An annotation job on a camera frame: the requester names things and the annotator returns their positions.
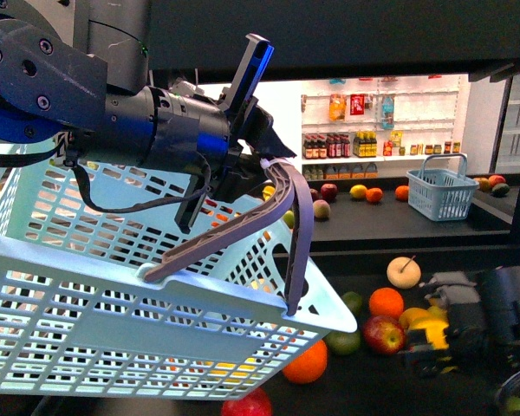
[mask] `light blue plastic basket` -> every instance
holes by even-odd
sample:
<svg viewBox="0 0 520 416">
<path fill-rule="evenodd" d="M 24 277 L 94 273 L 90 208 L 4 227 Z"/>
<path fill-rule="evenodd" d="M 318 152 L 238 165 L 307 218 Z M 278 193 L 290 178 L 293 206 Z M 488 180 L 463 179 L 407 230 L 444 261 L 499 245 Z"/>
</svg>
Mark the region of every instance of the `light blue plastic basket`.
<svg viewBox="0 0 520 416">
<path fill-rule="evenodd" d="M 448 169 L 426 169 L 431 159 L 462 159 L 458 172 Z M 463 153 L 432 155 L 419 171 L 408 171 L 408 204 L 432 221 L 466 219 L 478 182 L 466 177 L 468 160 Z"/>
<path fill-rule="evenodd" d="M 106 206 L 179 195 L 188 183 L 132 167 L 89 173 Z M 70 171 L 12 171 L 0 191 L 0 393 L 236 399 L 329 330 L 356 330 L 311 261 L 308 293 L 286 315 L 273 258 L 290 245 L 282 221 L 161 283 L 139 278 L 142 264 L 258 203 L 207 200 L 187 236 L 177 206 L 100 214 Z"/>
</svg>

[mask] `black cable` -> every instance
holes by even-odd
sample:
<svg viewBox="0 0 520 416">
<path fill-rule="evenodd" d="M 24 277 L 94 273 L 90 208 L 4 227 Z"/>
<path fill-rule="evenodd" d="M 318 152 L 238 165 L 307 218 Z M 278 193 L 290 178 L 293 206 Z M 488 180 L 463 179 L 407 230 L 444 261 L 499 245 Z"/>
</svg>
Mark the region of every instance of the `black cable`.
<svg viewBox="0 0 520 416">
<path fill-rule="evenodd" d="M 138 203 L 127 208 L 103 208 L 101 206 L 96 205 L 90 196 L 90 178 L 88 177 L 87 171 L 79 165 L 73 167 L 72 170 L 75 175 L 75 179 L 77 180 L 77 185 L 79 186 L 81 198 L 90 209 L 109 214 L 128 214 L 130 212 L 144 211 L 162 205 L 177 204 L 180 202 L 190 201 L 192 199 L 199 198 L 202 195 L 204 195 L 208 191 L 208 187 L 210 186 L 211 168 L 210 165 L 208 165 L 206 159 L 201 154 L 198 154 L 198 156 L 202 159 L 202 173 L 205 177 L 205 184 L 202 188 L 196 190 L 188 197 L 169 196 L 157 198 L 153 199 L 152 201 Z"/>
<path fill-rule="evenodd" d="M 0 167 L 25 167 L 34 165 L 35 163 L 39 163 L 53 157 L 58 152 L 58 150 L 60 150 L 62 145 L 63 143 L 59 143 L 53 149 L 42 153 L 0 154 Z"/>
</svg>

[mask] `small blue basket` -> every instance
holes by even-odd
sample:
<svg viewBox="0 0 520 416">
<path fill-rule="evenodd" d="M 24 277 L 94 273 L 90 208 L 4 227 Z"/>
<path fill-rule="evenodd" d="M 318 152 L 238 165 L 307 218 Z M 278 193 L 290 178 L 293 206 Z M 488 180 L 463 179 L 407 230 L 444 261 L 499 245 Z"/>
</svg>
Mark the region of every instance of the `small blue basket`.
<svg viewBox="0 0 520 416">
<path fill-rule="evenodd" d="M 460 157 L 458 172 L 426 169 L 430 159 Z M 432 221 L 466 219 L 478 182 L 466 177 L 468 159 L 465 154 L 436 154 L 422 163 L 419 171 L 408 171 L 408 204 Z"/>
</svg>

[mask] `basket handle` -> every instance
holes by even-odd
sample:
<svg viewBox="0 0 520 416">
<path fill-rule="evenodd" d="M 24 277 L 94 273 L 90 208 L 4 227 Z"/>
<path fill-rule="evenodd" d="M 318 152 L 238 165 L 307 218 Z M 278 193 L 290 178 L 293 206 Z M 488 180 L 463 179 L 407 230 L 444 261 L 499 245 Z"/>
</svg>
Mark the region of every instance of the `basket handle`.
<svg viewBox="0 0 520 416">
<path fill-rule="evenodd" d="M 420 178 L 420 179 L 424 178 L 424 172 L 426 170 L 426 163 L 430 159 L 444 159 L 444 158 L 457 158 L 457 157 L 462 159 L 460 166 L 458 166 L 457 177 L 460 179 L 466 179 L 466 168 L 468 167 L 468 159 L 466 158 L 466 155 L 464 153 L 433 154 L 431 156 L 428 156 L 422 162 L 422 168 L 418 171 L 418 178 Z"/>
</svg>

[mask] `red apple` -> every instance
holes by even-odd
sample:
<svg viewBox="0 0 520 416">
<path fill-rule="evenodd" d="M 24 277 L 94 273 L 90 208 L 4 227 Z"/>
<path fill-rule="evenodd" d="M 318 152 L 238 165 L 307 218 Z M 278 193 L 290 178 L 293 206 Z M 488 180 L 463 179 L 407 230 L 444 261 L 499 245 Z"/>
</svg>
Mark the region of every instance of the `red apple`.
<svg viewBox="0 0 520 416">
<path fill-rule="evenodd" d="M 339 193 L 339 190 L 337 189 L 336 184 L 323 184 L 322 188 L 320 189 L 322 199 L 327 202 L 335 201 L 335 198 L 337 198 L 337 193 Z"/>
<path fill-rule="evenodd" d="M 366 344 L 376 353 L 393 355 L 406 344 L 405 330 L 390 316 L 371 316 L 362 327 Z"/>
<path fill-rule="evenodd" d="M 497 184 L 506 184 L 506 179 L 501 175 L 491 175 L 489 177 L 489 185 L 491 188 Z"/>
<path fill-rule="evenodd" d="M 310 196 L 312 197 L 312 202 L 317 201 L 321 198 L 320 193 L 317 189 L 310 188 Z"/>
<path fill-rule="evenodd" d="M 261 388 L 253 390 L 242 399 L 230 400 L 222 405 L 222 416 L 271 416 L 271 402 Z"/>
</svg>

